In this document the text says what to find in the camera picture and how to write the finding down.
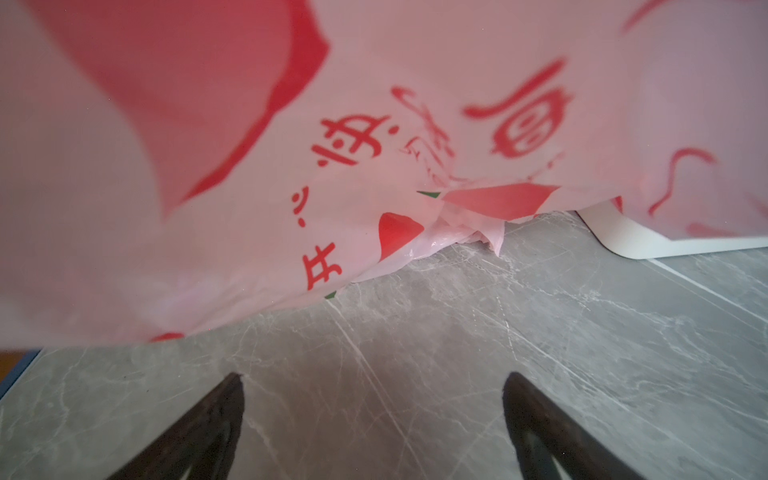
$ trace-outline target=white tray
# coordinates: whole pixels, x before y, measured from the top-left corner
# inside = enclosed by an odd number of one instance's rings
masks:
[[[579,210],[578,214],[605,248],[635,260],[768,247],[768,237],[670,240],[625,217],[610,201]]]

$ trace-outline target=black pointed object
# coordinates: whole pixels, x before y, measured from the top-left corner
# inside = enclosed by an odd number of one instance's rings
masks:
[[[244,406],[240,375],[230,373],[108,480],[225,480]]]
[[[522,374],[509,375],[502,401],[525,480],[561,480],[553,458],[572,480],[643,480]]]

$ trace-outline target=marble tabletop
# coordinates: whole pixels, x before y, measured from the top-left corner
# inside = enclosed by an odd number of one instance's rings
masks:
[[[575,214],[332,300],[145,346],[45,350],[0,401],[0,478],[105,478],[227,373],[231,480],[520,478],[522,372],[648,480],[768,475],[768,250],[637,261]]]

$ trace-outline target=pink plastic bag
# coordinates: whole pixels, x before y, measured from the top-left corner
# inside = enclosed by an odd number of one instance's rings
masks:
[[[176,338],[505,220],[768,233],[757,0],[9,0],[0,347]]]

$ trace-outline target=large red shape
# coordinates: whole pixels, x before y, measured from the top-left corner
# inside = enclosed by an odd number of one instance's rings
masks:
[[[379,242],[382,246],[379,262],[400,250],[423,231],[424,226],[411,217],[391,212],[383,214],[379,218]]]
[[[223,181],[328,53],[306,0],[25,1],[130,121],[166,214]]]
[[[535,214],[558,188],[534,184],[502,185],[456,190],[448,192],[441,200],[488,217],[516,220]]]

